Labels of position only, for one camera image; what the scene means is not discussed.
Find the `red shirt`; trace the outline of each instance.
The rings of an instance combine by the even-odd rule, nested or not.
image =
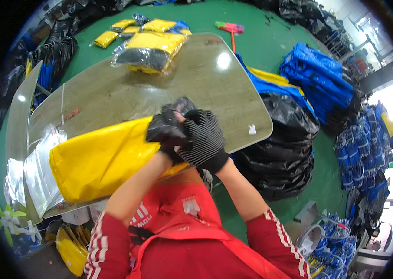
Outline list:
[[[311,278],[309,267],[269,209],[246,223],[249,247],[294,279]],[[130,271],[127,228],[108,214],[96,223],[85,272],[88,278],[124,278]],[[154,239],[141,261],[143,278],[260,278],[217,240]]]

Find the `table top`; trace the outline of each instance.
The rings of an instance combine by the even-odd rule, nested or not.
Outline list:
[[[30,143],[41,138],[43,129],[50,123],[71,138],[159,113],[162,105],[182,96],[188,97],[197,108],[212,110],[218,116],[228,153],[272,133],[272,120],[259,94],[218,35],[189,36],[167,75],[147,75],[125,66],[111,67],[110,59],[77,74],[37,107],[30,120]],[[249,134],[249,125],[255,126],[256,134]],[[79,204],[67,204],[63,210],[48,210],[44,217],[78,207]]]

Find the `sleeve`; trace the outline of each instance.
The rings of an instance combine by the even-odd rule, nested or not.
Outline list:
[[[292,279],[311,279],[309,266],[294,247],[283,225],[268,209],[246,222],[249,247]]]
[[[130,236],[122,222],[102,212],[91,231],[87,262],[87,278],[125,278],[130,267]]]

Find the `packaged yellow item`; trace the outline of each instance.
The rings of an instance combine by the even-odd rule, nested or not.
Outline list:
[[[127,26],[133,25],[136,23],[134,19],[122,19],[121,21],[116,22],[111,26],[112,31],[122,32]]]
[[[141,27],[139,26],[128,26],[126,29],[122,31],[121,34],[119,34],[119,37],[122,38],[123,40],[128,40],[131,37],[133,37],[135,34],[139,33]]]
[[[122,33],[139,33],[141,27],[139,26],[128,26],[126,29],[122,31]]]
[[[91,201],[113,194],[158,151],[146,142],[152,116],[131,120],[73,137],[51,149],[49,165],[66,201]],[[162,177],[188,167],[171,167]]]
[[[112,66],[127,64],[130,70],[148,74],[165,72],[186,38],[183,34],[140,32],[115,49]]]
[[[119,33],[114,31],[105,31],[94,40],[94,44],[106,49],[116,38]]]
[[[154,31],[154,32],[165,32],[177,25],[174,21],[162,20],[155,18],[150,20],[146,24],[142,25],[142,30],[144,31]]]
[[[56,248],[68,269],[74,275],[81,276],[88,251],[82,245],[74,244],[63,227],[57,231]]]

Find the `red apron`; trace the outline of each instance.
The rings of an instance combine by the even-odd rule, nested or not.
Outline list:
[[[131,247],[136,259],[130,279],[141,278],[140,263],[148,244],[157,237],[216,239],[263,278],[289,278],[277,267],[222,228],[215,203],[203,183],[160,185],[143,199],[131,226],[153,232],[142,245]]]

